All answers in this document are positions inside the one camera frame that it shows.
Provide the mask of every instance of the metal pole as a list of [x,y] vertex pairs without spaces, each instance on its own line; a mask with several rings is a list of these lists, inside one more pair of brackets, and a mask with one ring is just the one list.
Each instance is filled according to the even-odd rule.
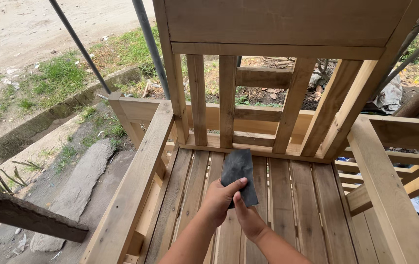
[[155,45],[154,36],[152,34],[151,25],[149,24],[148,15],[146,14],[146,9],[144,9],[144,4],[142,0],[131,0],[133,2],[134,11],[138,16],[140,21],[141,28],[143,30],[144,39],[148,45],[149,52],[151,53],[152,60],[154,62],[155,70],[161,81],[162,88],[164,89],[165,97],[171,99],[171,94],[169,93],[169,85],[167,84],[167,76],[165,75],[164,67],[162,66],[161,56]]
[[84,45],[82,45],[81,40],[77,37],[76,33],[74,32],[74,29],[72,29],[71,24],[69,24],[68,19],[64,15],[63,11],[61,10],[60,6],[56,2],[56,0],[49,0],[50,4],[53,6],[53,9],[56,11],[58,16],[60,17],[61,21],[63,22],[64,26],[68,30],[69,34],[71,35],[74,42],[76,42],[77,47],[81,51],[82,55],[86,59],[87,63],[89,63],[89,66],[91,67],[92,71],[94,72],[95,76],[99,79],[100,83],[102,84],[103,89],[108,93],[111,94],[110,89],[108,88],[107,84],[102,78],[102,75],[100,75],[99,70],[97,67],[95,67],[95,64],[92,62],[91,57],[89,57],[89,53],[87,53],[86,48],[84,48]]

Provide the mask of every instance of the gray metal pipe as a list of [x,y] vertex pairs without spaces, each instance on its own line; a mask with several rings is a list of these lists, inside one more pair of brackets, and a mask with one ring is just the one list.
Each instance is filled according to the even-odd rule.
[[138,16],[141,28],[143,30],[144,39],[148,45],[149,52],[151,53],[152,60],[154,62],[155,70],[161,81],[162,88],[164,89],[165,97],[171,99],[171,94],[169,93],[169,85],[167,84],[167,76],[165,75],[164,67],[162,65],[161,56],[155,45],[154,36],[152,34],[151,25],[149,24],[148,15],[146,14],[146,9],[144,9],[144,4],[142,0],[131,0],[133,2],[134,11]]

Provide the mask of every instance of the concrete curb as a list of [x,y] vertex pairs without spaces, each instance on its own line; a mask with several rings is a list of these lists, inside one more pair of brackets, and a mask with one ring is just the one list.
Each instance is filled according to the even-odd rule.
[[[109,89],[114,92],[118,88],[113,85],[126,84],[128,81],[141,80],[141,71],[138,67],[126,67],[104,78]],[[32,139],[37,133],[47,129],[54,120],[68,117],[77,105],[89,105],[95,99],[97,90],[102,89],[99,81],[90,83],[82,92],[76,93],[49,109],[42,110],[34,117],[19,124],[17,127],[0,137],[0,161],[5,161],[21,152],[25,147],[35,141]]]

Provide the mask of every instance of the hand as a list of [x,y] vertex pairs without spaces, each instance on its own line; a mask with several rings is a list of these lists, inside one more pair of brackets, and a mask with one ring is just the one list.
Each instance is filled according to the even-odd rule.
[[229,208],[232,197],[246,184],[246,177],[238,179],[226,187],[221,184],[221,179],[213,181],[208,187],[205,200],[198,213],[205,214],[207,219],[211,219],[214,228],[222,225],[226,219],[227,208]]
[[265,221],[261,219],[255,207],[247,208],[240,192],[237,191],[234,195],[234,204],[236,206],[237,220],[244,231],[245,236],[253,243],[257,241],[268,231],[269,227]]

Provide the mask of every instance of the concrete slab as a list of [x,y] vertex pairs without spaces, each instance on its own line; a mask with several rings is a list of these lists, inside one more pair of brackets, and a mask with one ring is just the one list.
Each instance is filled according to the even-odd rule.
[[[97,141],[79,160],[65,187],[51,203],[49,210],[78,221],[89,201],[97,179],[104,173],[107,161],[113,154],[110,139]],[[64,239],[36,233],[30,249],[35,251],[56,251],[63,247]]]

